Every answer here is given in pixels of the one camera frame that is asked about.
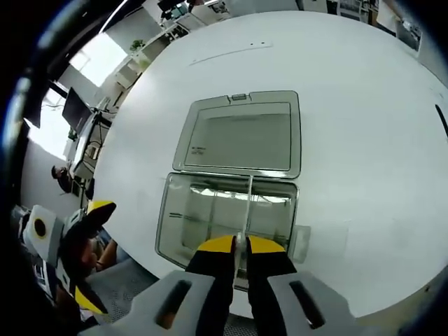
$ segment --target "transparent lid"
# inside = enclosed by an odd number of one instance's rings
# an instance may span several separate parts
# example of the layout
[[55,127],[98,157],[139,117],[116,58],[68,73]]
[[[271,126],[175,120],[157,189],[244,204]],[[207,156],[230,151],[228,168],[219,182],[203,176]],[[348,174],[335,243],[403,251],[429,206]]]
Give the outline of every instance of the transparent lid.
[[[156,251],[186,267],[200,244],[223,235],[256,235],[291,245],[297,187],[288,182],[249,178],[170,174],[157,228]],[[246,259],[239,264],[236,286],[247,288]]]
[[174,157],[175,170],[293,179],[300,173],[300,116],[293,91],[196,101]]

